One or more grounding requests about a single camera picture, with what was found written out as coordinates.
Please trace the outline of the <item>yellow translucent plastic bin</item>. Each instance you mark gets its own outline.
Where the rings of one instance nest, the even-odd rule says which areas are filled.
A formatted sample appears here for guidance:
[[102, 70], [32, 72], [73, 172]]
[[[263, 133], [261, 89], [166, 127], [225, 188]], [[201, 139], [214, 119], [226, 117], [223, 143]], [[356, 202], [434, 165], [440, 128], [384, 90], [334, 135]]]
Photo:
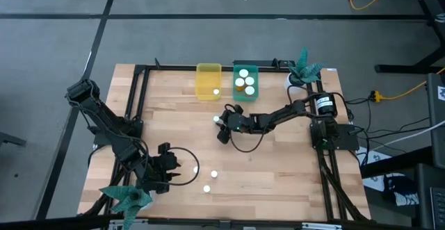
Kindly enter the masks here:
[[199, 63], [196, 66], [195, 96], [201, 101], [215, 101], [220, 98], [222, 84], [222, 65], [218, 63]]

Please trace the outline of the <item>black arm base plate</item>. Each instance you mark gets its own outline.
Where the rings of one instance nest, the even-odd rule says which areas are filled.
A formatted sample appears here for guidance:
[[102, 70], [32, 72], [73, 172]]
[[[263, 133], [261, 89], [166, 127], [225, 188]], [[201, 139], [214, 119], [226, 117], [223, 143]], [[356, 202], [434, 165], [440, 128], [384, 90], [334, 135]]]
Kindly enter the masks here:
[[359, 143], [352, 124], [310, 124], [311, 143], [314, 149], [358, 150]]
[[[125, 125], [118, 126], [120, 132], [125, 135], [139, 138], [143, 132], [143, 121], [133, 121]], [[91, 126], [89, 130], [95, 135], [94, 144], [98, 146], [110, 145], [111, 142], [106, 138], [104, 132], [97, 126]]]

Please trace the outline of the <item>black metal table frame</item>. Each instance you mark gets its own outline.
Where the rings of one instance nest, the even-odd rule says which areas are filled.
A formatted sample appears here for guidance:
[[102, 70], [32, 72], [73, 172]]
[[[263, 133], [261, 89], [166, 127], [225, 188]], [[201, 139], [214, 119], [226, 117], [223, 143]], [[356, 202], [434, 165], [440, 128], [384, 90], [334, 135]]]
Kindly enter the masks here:
[[[274, 220], [326, 222], [327, 214], [316, 150], [311, 145], [310, 119], [285, 122], [264, 136], [249, 154], [236, 151], [231, 142], [217, 140], [219, 128], [211, 118], [224, 105], [240, 104], [248, 112], [271, 113], [288, 104], [284, 81], [287, 67], [259, 67], [259, 98], [255, 102], [232, 100], [233, 67], [222, 67], [222, 97], [199, 101], [195, 97], [196, 66], [149, 66], [142, 111], [143, 140], [150, 155], [158, 145], [191, 150], [200, 162], [198, 178], [187, 186], [171, 186], [170, 192], [153, 195], [151, 207], [140, 211], [147, 217], [217, 220]], [[341, 186], [367, 219], [369, 207], [357, 160], [348, 151], [336, 151]], [[78, 213], [89, 210], [110, 183], [114, 164], [111, 146], [93, 155]], [[216, 178], [211, 171], [217, 171]], [[205, 193], [208, 185], [211, 191]]]

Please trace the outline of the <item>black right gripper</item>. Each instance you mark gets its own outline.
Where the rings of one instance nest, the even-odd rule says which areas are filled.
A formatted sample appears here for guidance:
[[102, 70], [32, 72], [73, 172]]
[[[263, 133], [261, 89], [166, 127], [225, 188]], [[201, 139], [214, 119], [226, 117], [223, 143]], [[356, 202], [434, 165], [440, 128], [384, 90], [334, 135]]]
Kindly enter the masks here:
[[216, 123], [219, 126], [217, 139], [227, 144], [231, 139], [232, 132], [238, 133], [256, 133], [256, 117], [254, 114], [243, 115], [243, 109], [238, 104], [225, 104], [224, 111], [220, 116], [220, 121]]

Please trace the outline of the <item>black crossbar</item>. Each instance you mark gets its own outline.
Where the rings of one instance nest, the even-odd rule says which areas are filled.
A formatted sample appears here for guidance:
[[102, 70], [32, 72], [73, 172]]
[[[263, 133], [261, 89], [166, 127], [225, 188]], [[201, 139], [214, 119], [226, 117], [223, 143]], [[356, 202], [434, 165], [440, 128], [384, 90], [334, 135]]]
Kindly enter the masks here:
[[[274, 221], [274, 220], [203, 220], [147, 217], [135, 220], [141, 224], [178, 225], [215, 227], [223, 230], [234, 227], [286, 227], [292, 229], [313, 230], [432, 230], [421, 227], [405, 227], [392, 224], [380, 224], [373, 221], [328, 220], [317, 221]], [[0, 222], [0, 230], [91, 230], [105, 228], [110, 225], [123, 224], [120, 214], [87, 215], [76, 217], [52, 218], [44, 220], [27, 220], [17, 222]]]

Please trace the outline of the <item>black desk leg frame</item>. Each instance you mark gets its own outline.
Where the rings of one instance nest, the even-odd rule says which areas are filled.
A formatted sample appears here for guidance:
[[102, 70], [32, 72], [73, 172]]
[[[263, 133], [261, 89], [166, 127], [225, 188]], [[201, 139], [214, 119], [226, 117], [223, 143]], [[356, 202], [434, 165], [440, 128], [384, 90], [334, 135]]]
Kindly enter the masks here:
[[432, 53], [413, 65], [375, 65], [377, 73], [387, 74], [429, 74], [435, 73], [442, 67], [433, 65], [445, 58], [445, 22], [439, 21], [440, 15], [445, 15], [445, 0], [418, 0], [429, 25], [439, 40], [439, 46]]

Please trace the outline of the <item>blue and white bag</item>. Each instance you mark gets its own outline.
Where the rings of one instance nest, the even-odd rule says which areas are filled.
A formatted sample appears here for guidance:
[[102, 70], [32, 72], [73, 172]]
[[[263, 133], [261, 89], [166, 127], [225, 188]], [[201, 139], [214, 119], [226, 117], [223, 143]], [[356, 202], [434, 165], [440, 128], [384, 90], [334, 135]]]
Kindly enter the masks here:
[[[359, 163], [364, 163], [366, 148], [359, 147], [359, 149], [355, 153], [358, 157]], [[378, 151], [370, 151], [369, 159], [365, 163], [371, 164], [389, 158], [391, 158], [391, 156], [380, 153]], [[397, 206], [409, 206], [419, 204], [417, 192], [414, 192], [413, 185], [404, 174], [388, 173], [380, 176], [366, 178], [362, 181], [365, 188], [370, 188], [372, 190], [381, 192], [383, 195], [388, 196], [388, 200], [395, 203], [395, 205]], [[397, 186], [399, 186], [402, 181], [408, 182], [408, 189], [400, 192], [399, 187]]]

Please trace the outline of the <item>green plant in white pot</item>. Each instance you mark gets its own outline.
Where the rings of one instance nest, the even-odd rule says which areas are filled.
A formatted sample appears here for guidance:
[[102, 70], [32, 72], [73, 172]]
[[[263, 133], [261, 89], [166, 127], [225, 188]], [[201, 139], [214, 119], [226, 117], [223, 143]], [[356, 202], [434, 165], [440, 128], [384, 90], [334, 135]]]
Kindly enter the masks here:
[[110, 210], [113, 213], [123, 213], [122, 230], [130, 230], [138, 212], [153, 202], [153, 198], [138, 186], [107, 186], [99, 191], [118, 202]]
[[307, 88], [313, 82], [320, 81], [320, 72], [323, 68], [321, 63], [309, 64], [308, 51], [306, 48], [302, 48], [298, 60], [287, 60], [284, 63], [289, 69], [289, 74], [284, 81], [284, 88], [291, 95], [296, 95], [300, 91]]

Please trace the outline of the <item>teal translucent plastic bin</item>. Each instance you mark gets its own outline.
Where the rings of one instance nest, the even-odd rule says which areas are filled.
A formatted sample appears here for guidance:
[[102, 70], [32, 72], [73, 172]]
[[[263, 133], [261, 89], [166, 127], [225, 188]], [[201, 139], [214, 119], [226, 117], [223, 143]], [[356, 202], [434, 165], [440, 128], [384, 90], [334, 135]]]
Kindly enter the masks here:
[[[251, 97], [245, 95], [245, 88], [248, 87], [248, 85], [245, 84], [245, 88], [243, 91], [238, 92], [235, 88], [235, 80], [237, 78], [241, 78], [239, 76], [239, 71], [241, 69], [246, 69], [249, 71], [249, 75], [255, 79], [255, 83], [252, 87], [255, 88], [255, 94]], [[233, 70], [233, 88], [232, 88], [232, 96], [234, 101], [246, 101], [246, 102], [254, 102], [259, 97], [259, 68], [255, 65], [235, 65]]]

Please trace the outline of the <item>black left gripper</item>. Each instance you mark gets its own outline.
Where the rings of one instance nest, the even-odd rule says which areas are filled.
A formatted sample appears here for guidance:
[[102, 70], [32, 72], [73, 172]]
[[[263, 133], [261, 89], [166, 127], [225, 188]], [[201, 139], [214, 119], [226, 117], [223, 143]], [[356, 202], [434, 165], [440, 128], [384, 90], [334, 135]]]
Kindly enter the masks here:
[[180, 176], [180, 173], [168, 173], [181, 165], [176, 161], [174, 153], [169, 152], [171, 149], [169, 142], [164, 142], [158, 146], [158, 156], [149, 157], [149, 167], [146, 171], [147, 183], [146, 188], [157, 194], [167, 193], [170, 189], [168, 184], [174, 177]]

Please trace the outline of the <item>grey floor object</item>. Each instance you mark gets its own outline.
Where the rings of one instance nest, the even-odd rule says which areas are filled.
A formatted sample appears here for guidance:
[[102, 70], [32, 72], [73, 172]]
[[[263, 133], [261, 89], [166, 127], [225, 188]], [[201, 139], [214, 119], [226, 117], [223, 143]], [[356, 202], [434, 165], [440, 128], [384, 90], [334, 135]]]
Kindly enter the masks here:
[[24, 139], [15, 137], [13, 135], [9, 135], [7, 133], [0, 132], [0, 146], [5, 144], [13, 144], [17, 146], [24, 146], [26, 144], [26, 141]]

